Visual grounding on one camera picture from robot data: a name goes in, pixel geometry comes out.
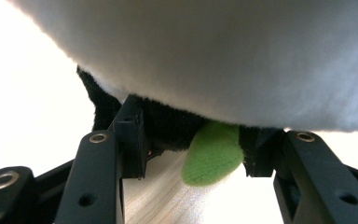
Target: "plush toy's foot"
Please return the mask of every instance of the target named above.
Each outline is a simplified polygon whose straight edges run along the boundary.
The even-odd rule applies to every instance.
[[[239,127],[209,122],[194,136],[182,170],[189,186],[206,186],[229,175],[243,162]]]

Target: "white surface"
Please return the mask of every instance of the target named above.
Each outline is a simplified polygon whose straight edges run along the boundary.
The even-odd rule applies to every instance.
[[[93,106],[75,71],[76,65],[53,41],[20,12],[0,1],[0,168],[24,165],[40,175],[75,156],[93,119]],[[344,162],[358,167],[358,133],[321,136]],[[243,176],[243,169],[237,170],[227,181],[235,184],[205,190],[208,194],[199,189],[189,193],[189,189],[177,187],[174,197],[162,200],[180,203],[181,195],[189,193],[184,204],[195,203],[204,209],[202,223],[224,223],[225,217],[239,213],[244,217],[246,213],[258,214],[268,223],[281,223],[272,179],[245,180]],[[136,205],[147,206],[142,201]],[[270,213],[260,213],[263,208]],[[186,209],[194,216],[198,213],[191,206]],[[170,214],[180,213],[172,211],[163,220],[170,220]],[[187,223],[186,218],[190,217],[179,218],[179,223]],[[247,221],[259,220],[251,215]]]

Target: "green felt piece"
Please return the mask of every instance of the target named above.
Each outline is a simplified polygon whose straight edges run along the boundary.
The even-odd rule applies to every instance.
[[[182,170],[189,186],[211,185],[232,173],[243,162],[239,126],[209,122],[194,136]]]

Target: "white plush fabric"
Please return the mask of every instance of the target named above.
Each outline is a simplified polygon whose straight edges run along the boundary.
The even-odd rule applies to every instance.
[[[240,124],[358,130],[358,1],[9,2],[114,95]]]

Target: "gray plush fabric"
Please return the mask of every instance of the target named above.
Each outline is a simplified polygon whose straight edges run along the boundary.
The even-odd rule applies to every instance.
[[[252,126],[358,131],[358,1],[9,2],[113,95]]]

